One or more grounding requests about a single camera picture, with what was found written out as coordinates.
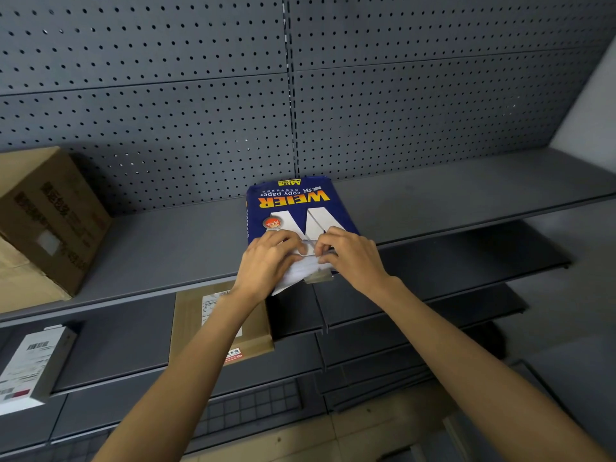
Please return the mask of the person's right hand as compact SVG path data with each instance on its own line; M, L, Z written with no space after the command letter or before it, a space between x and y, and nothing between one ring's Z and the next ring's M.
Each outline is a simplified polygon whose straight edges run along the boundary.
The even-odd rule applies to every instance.
M340 265L331 265L358 292L381 305L394 284L374 241L352 233L351 247Z

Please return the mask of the person's left hand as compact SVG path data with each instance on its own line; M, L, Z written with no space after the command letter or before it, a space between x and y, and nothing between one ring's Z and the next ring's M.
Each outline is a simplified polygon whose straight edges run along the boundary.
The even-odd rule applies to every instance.
M303 258L298 255L283 257L270 247L269 233L266 231L250 242L232 288L232 295L251 307L265 300L290 266Z

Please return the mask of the blue copy paper ream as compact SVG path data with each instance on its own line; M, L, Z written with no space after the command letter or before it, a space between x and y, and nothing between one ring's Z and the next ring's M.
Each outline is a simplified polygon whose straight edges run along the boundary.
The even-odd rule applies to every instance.
M290 266L272 295L301 281L316 283L333 275L331 264L319 264L313 252L317 239L329 228L359 233L333 182L323 176L253 185L246 194L246 212L248 243L266 231L288 230L297 233L307 247L302 261Z

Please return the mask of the person's right forearm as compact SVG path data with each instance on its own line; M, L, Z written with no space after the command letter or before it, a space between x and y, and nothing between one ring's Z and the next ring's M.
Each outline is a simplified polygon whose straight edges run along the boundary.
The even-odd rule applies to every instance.
M552 400L421 302L396 277L366 292L507 462L616 462Z

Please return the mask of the person's left forearm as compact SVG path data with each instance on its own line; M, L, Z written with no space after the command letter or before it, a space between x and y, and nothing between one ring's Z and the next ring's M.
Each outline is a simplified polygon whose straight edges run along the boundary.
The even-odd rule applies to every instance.
M180 462L237 332L268 291L236 285L123 418L92 462Z

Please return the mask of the flat brown cardboard parcel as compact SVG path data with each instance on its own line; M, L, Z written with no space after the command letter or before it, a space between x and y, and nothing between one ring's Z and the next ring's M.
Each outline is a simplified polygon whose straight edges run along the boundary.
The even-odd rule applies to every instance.
M228 294L235 281L196 287L175 295L169 360L174 361L209 319L219 298ZM225 365L273 352L275 349L266 303L259 303L244 321L232 343Z

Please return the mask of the long grey metal shelf board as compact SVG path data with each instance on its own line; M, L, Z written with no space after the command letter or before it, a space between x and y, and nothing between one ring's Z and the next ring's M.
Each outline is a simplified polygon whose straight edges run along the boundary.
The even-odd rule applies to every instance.
M380 245L616 198L616 173L550 148L334 185L360 234ZM119 217L75 298L0 313L0 328L232 279L247 245L244 199Z

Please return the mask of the grey slotted shelf upright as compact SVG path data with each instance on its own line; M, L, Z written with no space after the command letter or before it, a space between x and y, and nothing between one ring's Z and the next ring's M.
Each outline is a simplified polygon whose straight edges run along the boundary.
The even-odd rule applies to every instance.
M292 45L292 29L289 0L282 1L283 10L283 30L285 40L285 52L287 59L287 77L289 90L289 116L291 130L291 155L293 158L294 178L301 177L300 162L297 149L297 131L296 131L296 105L295 105L295 66L293 60L293 45Z

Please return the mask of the grey perforated back panel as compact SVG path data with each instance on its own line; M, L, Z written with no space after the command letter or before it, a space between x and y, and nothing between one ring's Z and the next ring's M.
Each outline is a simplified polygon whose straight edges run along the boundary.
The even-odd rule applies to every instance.
M113 216L296 173L283 0L0 0L0 152L61 147Z
M301 177L550 144L616 0L289 0Z

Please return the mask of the large brown cardboard box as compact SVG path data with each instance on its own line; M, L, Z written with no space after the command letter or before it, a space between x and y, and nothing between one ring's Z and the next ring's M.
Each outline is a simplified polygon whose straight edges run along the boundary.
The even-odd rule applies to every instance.
M61 148L0 153L0 313L77 295L111 224Z

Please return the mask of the grey metal panel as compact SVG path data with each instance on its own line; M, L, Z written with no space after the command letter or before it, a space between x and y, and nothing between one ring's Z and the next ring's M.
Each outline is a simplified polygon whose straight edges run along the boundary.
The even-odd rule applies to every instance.
M616 329L506 363L616 459Z

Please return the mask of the white product box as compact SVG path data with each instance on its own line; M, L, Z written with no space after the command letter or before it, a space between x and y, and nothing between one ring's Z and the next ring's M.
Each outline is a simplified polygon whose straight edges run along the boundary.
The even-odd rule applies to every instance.
M24 336L0 374L0 416L48 402L76 337L63 325Z

